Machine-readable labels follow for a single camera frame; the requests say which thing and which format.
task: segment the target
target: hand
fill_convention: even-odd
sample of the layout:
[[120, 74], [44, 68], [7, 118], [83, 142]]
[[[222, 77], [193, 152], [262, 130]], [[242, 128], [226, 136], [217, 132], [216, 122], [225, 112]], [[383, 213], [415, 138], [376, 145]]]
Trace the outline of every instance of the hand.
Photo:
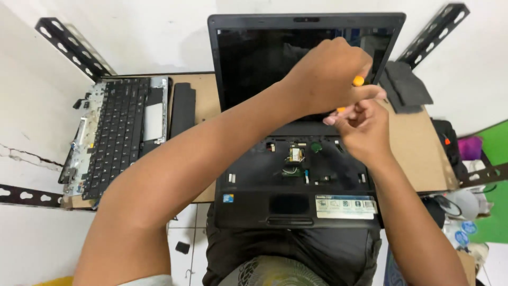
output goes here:
[[353, 79], [366, 77], [372, 58], [342, 37], [324, 40], [310, 50], [278, 84], [290, 91], [293, 107], [310, 115], [349, 106], [369, 98], [385, 98], [376, 85], [353, 87]]
[[369, 169], [393, 158], [388, 111], [376, 100], [362, 100], [350, 113], [333, 112], [323, 122], [339, 130], [347, 150]]

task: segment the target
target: laptop keyboard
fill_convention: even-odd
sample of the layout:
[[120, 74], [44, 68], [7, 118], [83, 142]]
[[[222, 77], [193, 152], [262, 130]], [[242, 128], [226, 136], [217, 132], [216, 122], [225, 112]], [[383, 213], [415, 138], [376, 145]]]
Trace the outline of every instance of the laptop keyboard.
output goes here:
[[100, 198], [109, 184], [139, 158], [150, 78], [109, 82], [83, 185], [83, 199]]

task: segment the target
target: laptop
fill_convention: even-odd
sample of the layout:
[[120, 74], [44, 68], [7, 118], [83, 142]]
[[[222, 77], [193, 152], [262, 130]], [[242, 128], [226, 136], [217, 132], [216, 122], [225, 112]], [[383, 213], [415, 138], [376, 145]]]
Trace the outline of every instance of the laptop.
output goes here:
[[[403, 13], [212, 15], [221, 111], [284, 78], [324, 39], [344, 37], [364, 49], [373, 58], [365, 84], [377, 84], [404, 21]], [[217, 179], [218, 227], [379, 226], [374, 183], [335, 128], [322, 123], [328, 114], [275, 130]]]
[[167, 76], [105, 79], [76, 102], [81, 121], [58, 179], [65, 194], [100, 200], [119, 174], [166, 141], [171, 86]]

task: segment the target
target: black shorts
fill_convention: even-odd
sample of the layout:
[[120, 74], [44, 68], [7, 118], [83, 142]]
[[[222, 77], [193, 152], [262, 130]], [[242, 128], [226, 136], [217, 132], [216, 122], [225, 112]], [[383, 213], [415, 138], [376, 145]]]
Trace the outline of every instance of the black shorts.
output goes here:
[[216, 228], [211, 204], [206, 226], [208, 267], [203, 285], [217, 286], [242, 263], [271, 255], [301, 262], [331, 286], [369, 286], [381, 248], [379, 230]]

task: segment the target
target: white tile floor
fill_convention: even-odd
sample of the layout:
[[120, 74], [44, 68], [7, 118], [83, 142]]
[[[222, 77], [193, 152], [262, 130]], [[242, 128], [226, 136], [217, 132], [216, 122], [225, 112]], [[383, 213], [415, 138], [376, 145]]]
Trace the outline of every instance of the white tile floor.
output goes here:
[[[178, 220], [168, 223], [168, 243], [171, 253], [171, 274], [175, 286], [202, 286], [201, 280], [206, 273], [206, 213], [210, 204], [191, 204], [177, 215]], [[377, 258], [377, 272], [372, 286], [382, 286], [388, 241], [385, 231], [381, 231], [383, 245]], [[190, 244], [188, 254], [175, 250], [181, 241]], [[508, 279], [508, 244], [489, 243], [490, 252], [487, 262], [478, 274], [485, 286], [504, 286]]]

